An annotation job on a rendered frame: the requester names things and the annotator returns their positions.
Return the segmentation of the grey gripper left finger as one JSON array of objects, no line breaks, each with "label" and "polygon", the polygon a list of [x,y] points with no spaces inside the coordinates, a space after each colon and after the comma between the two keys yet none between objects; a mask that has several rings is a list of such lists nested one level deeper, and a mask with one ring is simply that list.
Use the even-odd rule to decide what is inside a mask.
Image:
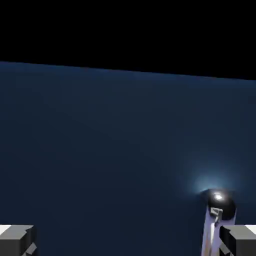
[{"label": "grey gripper left finger", "polygon": [[0,256],[38,256],[34,225],[0,224]]}]

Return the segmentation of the dark blue cabinet door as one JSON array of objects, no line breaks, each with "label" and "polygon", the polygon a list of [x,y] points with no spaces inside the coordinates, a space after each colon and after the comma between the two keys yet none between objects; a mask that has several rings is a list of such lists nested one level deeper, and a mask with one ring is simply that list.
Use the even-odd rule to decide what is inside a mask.
[{"label": "dark blue cabinet door", "polygon": [[256,224],[256,81],[0,62],[0,224],[39,256],[200,256],[207,189]]}]

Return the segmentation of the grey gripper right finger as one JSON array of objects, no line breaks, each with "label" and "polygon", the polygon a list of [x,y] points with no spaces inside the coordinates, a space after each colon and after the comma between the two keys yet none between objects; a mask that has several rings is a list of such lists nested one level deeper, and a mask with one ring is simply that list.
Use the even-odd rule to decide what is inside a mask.
[{"label": "grey gripper right finger", "polygon": [[219,256],[256,256],[256,225],[223,225]]}]

